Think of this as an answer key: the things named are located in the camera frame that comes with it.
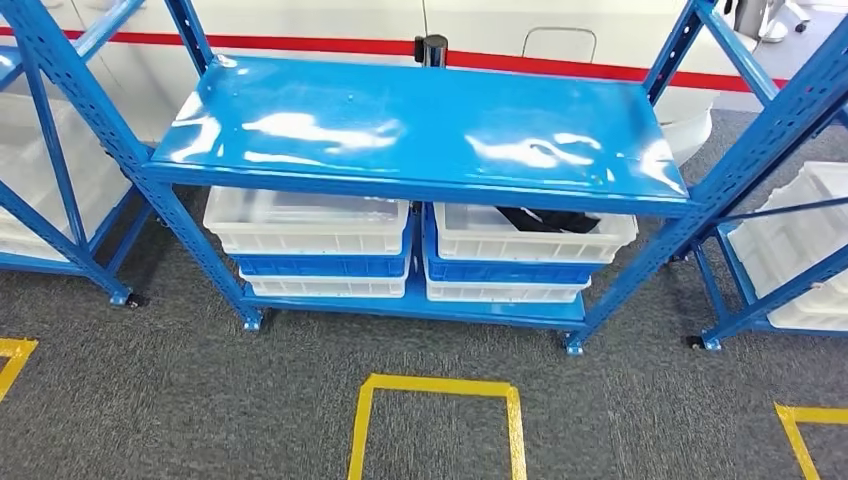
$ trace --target caster wheel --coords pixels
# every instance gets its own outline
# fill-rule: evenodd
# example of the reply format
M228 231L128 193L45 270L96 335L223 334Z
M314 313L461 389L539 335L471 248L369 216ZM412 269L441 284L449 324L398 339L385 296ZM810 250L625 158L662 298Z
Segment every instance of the caster wheel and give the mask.
M137 293L131 293L129 298L127 298L127 302L124 303L124 306L129 308L130 310L137 310L145 305L147 305L149 300L147 297L141 296Z
M692 335L683 339L684 343L692 350L706 350L704 339L700 335Z

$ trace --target shelf foot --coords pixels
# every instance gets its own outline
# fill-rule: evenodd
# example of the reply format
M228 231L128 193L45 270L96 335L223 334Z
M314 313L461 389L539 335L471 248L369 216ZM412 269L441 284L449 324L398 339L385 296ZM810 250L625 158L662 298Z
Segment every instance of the shelf foot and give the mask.
M131 293L130 296L127 297L127 301L124 302L124 306L129 308L130 310L136 310L146 306L148 303L150 303L150 299L148 299L144 295Z
M688 262L689 254L684 255L672 255L668 257L668 263L678 263L678 262Z
M700 335L692 335L684 339L686 345L692 350L709 350L717 352L721 350L721 343L718 340L705 341Z
M248 321L244 322L244 331L245 332L258 332L259 327L262 325L262 322L258 321Z
M571 339L572 333L566 333L562 340L562 346L565 348L565 353L570 357L579 357L583 355L583 341Z

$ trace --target red stripe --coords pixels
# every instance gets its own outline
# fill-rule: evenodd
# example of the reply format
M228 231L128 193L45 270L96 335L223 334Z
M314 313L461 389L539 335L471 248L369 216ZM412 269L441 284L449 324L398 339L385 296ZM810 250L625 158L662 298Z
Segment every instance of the red stripe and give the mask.
M65 30L68 38L82 35L79 30ZM0 27L0 36L11 36L12 29ZM213 47L250 48L256 50L291 50L301 52L362 53L372 55L412 55L412 41L405 40L366 40L346 38L308 38L308 37L265 37L244 35L207 35ZM182 39L175 33L118 32L113 42L146 45L182 45ZM466 68L481 68L509 72L533 73L543 75L562 75L584 78L604 78L639 82L645 78L645 68L602 65L596 63L566 62L541 58L494 55L489 53L448 52L448 65ZM778 87L783 88L788 80L775 79ZM671 80L678 87L705 88L732 92L748 92L748 86L736 75L715 75L711 73L678 72Z

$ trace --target blue plastic crate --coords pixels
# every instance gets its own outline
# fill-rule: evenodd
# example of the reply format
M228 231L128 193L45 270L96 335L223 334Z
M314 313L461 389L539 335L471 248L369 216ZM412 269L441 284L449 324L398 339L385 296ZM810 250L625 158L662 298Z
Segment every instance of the blue plastic crate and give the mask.
M400 255L230 255L244 275L402 277L412 250L415 222L403 230Z
M605 263L547 263L524 261L444 260L438 254L438 233L433 205L425 204L422 248L431 280L445 282L564 283L584 284Z

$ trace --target blue metal shelving unit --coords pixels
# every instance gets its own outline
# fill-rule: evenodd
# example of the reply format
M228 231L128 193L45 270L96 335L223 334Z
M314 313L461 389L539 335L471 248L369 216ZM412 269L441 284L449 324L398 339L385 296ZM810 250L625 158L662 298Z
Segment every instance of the blue metal shelving unit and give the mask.
M758 299L744 267L727 240L727 234L735 228L734 222L745 218L848 203L848 198L840 198L771 211L731 214L754 188L806 140L816 136L833 120L848 125L848 110L844 107L848 101L848 19L840 23L791 82L783 90L778 90L733 31L713 11L713 2L691 0L645 82L651 99L662 92L676 67L674 63L679 63L695 34L704 25L716 37L765 108L701 183L691 188L692 198L702 202L702 208L691 216L666 224L642 254L619 276L590 312L587 322L599 325L669 258L669 254L681 257L691 252L718 317L713 328L688 339L692 346L718 350L721 348L721 339L750 330L846 336L848 332L842 331L776 328L768 322L766 315L810 290L816 283L825 282L848 268L848 245ZM743 300L744 306L738 312L728 311L707 261L702 245L709 238L718 241Z
M848 37L848 24L774 95L768 77L712 14L712 0L689 1L642 85L215 56L191 3L166 3L200 81L155 151L133 135L39 2L0 0L0 12L250 330L259 328L265 307L361 312L561 329L570 332L568 352L579 354L643 280L704 238L738 195L823 128L848 93L848 70L838 69L848 55L837 45ZM755 93L774 100L704 181L687 189L652 104L704 24L736 55ZM670 220L588 313L579 297L566 305L429 302L420 271L410 274L400 299L268 298L233 278L174 184Z
M82 62L91 58L141 3L142 0L127 0L117 3L80 38L74 41L72 47L74 56ZM11 188L0 182L0 205L5 207L24 225L29 227L34 233L67 258L67 261L57 261L0 253L0 269L88 277L111 295L111 302L113 304L127 305L133 308L137 307L143 302L143 298L133 294L132 289L123 285L115 277L115 272L120 267L129 252L129 248L141 232L145 220L152 211L152 207L148 203L144 203L144 206L124 234L121 243L112 254L106 266L102 266L94 260L95 253L102 245L106 234L110 231L120 216L120 213L132 198L140 195L140 192L135 187L130 188L118 205L106 216L89 241L82 224L82 219L80 218L79 208L62 154L62 146L56 133L56 126L53 123L47 93L41 80L38 55L35 53L36 50L34 50L34 46L31 44L32 41L40 43L43 39L38 35L33 37L28 33L18 30L16 30L16 39L18 41L17 47L0 47L0 90L8 87L22 73L26 74L27 83L29 84L33 103L38 113L48 155L56 175L62 203L67 212L68 222L74 239L68 239L32 207L27 205ZM56 72L52 75L48 73L48 77L54 82L61 78Z

